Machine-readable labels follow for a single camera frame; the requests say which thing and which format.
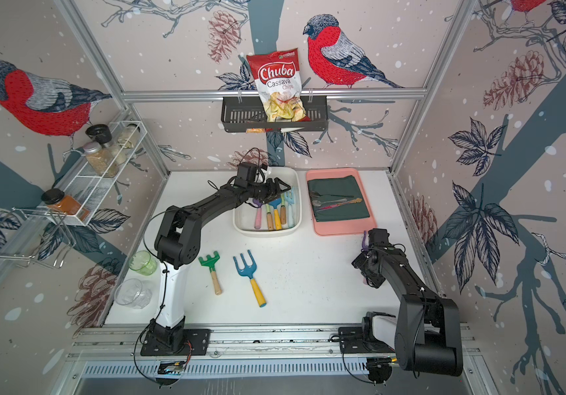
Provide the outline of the light blue fork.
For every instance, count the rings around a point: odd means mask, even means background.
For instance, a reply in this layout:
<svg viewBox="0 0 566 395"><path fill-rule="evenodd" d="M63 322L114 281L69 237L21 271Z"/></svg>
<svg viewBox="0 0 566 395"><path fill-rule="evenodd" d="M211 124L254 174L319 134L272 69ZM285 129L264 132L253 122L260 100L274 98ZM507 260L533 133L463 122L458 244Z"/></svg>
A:
<svg viewBox="0 0 566 395"><path fill-rule="evenodd" d="M291 188L289 191L285 192L285 204L281 205L281 208L286 209L286 225L288 229L293 228L296 225L294 205L296 202L294 189Z"/></svg>

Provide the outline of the blue fork yellow handle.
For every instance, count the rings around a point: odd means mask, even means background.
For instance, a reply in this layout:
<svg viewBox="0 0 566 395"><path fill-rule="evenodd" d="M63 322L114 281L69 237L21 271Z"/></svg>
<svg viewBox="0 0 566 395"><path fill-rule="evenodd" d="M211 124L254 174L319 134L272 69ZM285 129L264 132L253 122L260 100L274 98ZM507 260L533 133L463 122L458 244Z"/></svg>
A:
<svg viewBox="0 0 566 395"><path fill-rule="evenodd" d="M279 210L278 210L281 202L282 202L281 197L278 197L277 199L269 202L269 206L271 207L271 210L273 211L273 215L274 215L274 228L275 228L275 230L281 230L282 229L281 215L280 215Z"/></svg>
<svg viewBox="0 0 566 395"><path fill-rule="evenodd" d="M246 261L246 258L244 256L243 253L240 253L240 258L241 261L243 263L243 266L240 266L240 262L238 260L238 258L233 257L234 263L235 263L235 268L237 270L238 275L240 275L241 277L246 277L248 278L248 280L250 281L250 285L251 288L253 289L253 294L255 296L255 299L258 303L258 306L260 308L263 308L267 305L267 301L261 291L261 288L258 286L257 280L254 278L254 273L257 271L258 269L258 265L256 263L256 260L253 256L253 253L251 250L248 250L247 252L251 263L248 263Z"/></svg>

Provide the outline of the purple fork pink handle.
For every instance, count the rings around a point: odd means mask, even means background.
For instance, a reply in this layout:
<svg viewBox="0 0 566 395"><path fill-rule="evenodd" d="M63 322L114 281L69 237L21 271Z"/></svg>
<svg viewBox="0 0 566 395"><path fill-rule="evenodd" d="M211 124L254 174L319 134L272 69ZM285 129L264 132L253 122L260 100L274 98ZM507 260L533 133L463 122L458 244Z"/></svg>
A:
<svg viewBox="0 0 566 395"><path fill-rule="evenodd" d="M253 199L253 205L256 207L256 214L255 214L255 220L254 220L254 229L255 230L260 230L262 228L262 214L263 214L263 210L262 210L262 203L254 198Z"/></svg>

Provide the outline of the dark green small rake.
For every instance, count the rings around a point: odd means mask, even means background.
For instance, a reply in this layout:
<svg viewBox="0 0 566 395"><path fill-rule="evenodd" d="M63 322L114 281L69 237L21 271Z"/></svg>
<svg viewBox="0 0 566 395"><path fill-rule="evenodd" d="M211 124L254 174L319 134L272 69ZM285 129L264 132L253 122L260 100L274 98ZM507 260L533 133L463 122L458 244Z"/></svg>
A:
<svg viewBox="0 0 566 395"><path fill-rule="evenodd" d="M220 259L220 255L217 251L214 251L213 255L208 254L207 256L205 256L205 258L203 258L203 257L198 258L200 265L202 265L204 268L207 268L209 270L209 273L210 273L211 278L212 278L212 285L213 285L215 294L217 296L220 296L223 292L222 288L220 286L220 283L219 283L218 276L216 274L216 269L215 269L215 265L219 261L219 259Z"/></svg>

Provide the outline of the light green rake wooden handle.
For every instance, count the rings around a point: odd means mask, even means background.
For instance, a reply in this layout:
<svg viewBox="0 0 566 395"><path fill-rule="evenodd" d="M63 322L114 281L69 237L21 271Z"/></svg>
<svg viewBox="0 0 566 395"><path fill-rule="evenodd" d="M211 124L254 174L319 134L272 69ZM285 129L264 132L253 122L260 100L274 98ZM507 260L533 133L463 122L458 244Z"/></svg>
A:
<svg viewBox="0 0 566 395"><path fill-rule="evenodd" d="M267 211L268 230L273 231L273 230L275 230L275 227L274 227L273 216L272 216L272 213L271 213L271 206L266 203L265 207L266 207L266 211Z"/></svg>

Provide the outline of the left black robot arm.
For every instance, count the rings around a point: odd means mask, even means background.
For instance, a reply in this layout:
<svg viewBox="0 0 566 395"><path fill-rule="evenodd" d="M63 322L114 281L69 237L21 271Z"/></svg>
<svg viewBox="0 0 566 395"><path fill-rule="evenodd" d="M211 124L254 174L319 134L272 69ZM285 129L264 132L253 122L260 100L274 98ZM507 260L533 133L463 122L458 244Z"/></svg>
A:
<svg viewBox="0 0 566 395"><path fill-rule="evenodd" d="M167 265L169 274L163 282L166 294L159 317L155 319L154 333L159 328L176 330L184 326L189 265L200 254L204 226L252 199L268 203L290 190L291 186L279 178L257 183L234 176L208 198L165 210L154 249L159 261Z"/></svg>

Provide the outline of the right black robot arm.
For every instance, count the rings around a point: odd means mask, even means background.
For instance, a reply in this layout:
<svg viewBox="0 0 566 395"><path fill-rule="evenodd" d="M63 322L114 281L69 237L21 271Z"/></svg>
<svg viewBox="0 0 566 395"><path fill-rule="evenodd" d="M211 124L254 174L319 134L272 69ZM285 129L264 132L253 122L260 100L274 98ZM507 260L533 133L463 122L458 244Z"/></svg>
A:
<svg viewBox="0 0 566 395"><path fill-rule="evenodd" d="M403 370L458 377L464 370L459 308L432 291L411 268L405 252L385 229L363 238L352 266L375 289L388 283L399 299L396 314L368 312L362 338L392 348Z"/></svg>

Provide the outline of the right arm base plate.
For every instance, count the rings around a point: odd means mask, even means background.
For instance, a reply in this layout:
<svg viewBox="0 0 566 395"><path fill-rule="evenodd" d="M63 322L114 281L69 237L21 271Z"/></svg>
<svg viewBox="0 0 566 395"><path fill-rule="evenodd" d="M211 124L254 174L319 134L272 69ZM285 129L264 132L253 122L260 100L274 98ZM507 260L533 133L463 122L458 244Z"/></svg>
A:
<svg viewBox="0 0 566 395"><path fill-rule="evenodd" d="M337 333L330 337L331 342L339 346L342 354L394 354L392 347L384 342L372 341L361 326L340 327Z"/></svg>

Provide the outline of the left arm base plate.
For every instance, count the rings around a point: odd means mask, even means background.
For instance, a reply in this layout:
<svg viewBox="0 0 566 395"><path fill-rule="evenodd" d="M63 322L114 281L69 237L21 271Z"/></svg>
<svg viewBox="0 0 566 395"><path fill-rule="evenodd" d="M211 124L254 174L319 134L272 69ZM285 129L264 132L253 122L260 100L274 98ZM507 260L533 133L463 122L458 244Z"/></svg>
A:
<svg viewBox="0 0 566 395"><path fill-rule="evenodd" d="M142 356L203 356L211 335L210 329L184 329L154 326L142 341Z"/></svg>

